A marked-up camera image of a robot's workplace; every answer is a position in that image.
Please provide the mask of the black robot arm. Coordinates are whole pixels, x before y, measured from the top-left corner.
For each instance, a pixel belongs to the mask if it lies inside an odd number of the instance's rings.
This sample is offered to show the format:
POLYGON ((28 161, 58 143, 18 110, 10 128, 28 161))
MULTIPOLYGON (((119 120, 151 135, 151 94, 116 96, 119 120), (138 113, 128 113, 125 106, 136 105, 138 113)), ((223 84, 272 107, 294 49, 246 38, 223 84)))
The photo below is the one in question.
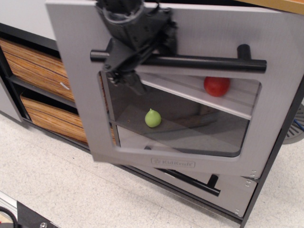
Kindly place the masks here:
POLYGON ((157 50, 160 54, 177 53, 176 30, 170 8, 145 7, 142 0, 99 0, 96 10, 111 35, 102 59, 102 72, 114 85, 131 88, 137 95, 146 92, 135 69, 157 50))

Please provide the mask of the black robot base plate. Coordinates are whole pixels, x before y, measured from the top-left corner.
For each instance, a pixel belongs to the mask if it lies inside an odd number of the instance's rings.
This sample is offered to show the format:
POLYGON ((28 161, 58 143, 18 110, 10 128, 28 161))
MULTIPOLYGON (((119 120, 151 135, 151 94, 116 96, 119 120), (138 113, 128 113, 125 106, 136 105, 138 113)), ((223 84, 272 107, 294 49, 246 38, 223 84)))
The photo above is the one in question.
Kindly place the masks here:
POLYGON ((41 216, 17 201, 17 221, 19 228, 58 228, 55 223, 41 216))

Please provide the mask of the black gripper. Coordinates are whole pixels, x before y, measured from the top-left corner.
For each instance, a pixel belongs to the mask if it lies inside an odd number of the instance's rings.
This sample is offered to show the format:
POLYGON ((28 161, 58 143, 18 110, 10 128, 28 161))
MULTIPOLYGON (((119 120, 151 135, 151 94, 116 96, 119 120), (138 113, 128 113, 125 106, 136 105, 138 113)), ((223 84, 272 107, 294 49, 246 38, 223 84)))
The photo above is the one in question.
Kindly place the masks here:
MULTIPOLYGON (((161 55, 177 54, 177 24, 172 21, 170 8, 155 7, 101 7, 101 19, 111 34, 108 48, 119 48, 119 53, 136 54, 147 48, 161 55)), ((146 88, 135 69, 129 71, 106 70, 114 85, 126 84, 137 95, 146 88)))

